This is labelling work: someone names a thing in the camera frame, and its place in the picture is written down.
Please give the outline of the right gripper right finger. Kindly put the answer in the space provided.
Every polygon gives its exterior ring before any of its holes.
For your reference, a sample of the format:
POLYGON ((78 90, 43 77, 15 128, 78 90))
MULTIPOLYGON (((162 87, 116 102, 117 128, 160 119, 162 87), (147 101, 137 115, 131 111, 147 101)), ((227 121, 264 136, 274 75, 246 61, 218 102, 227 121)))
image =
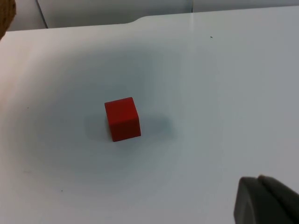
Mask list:
POLYGON ((299 223, 299 194, 277 179, 260 175, 258 180, 276 199, 294 224, 299 223))

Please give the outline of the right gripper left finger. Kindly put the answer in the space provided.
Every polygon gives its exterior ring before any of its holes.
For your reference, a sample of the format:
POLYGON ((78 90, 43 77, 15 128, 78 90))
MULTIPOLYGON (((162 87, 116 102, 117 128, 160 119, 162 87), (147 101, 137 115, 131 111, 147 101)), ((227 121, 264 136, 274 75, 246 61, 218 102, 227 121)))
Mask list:
POLYGON ((290 224, 291 218, 281 204, 254 177, 239 180, 234 220, 236 224, 290 224))

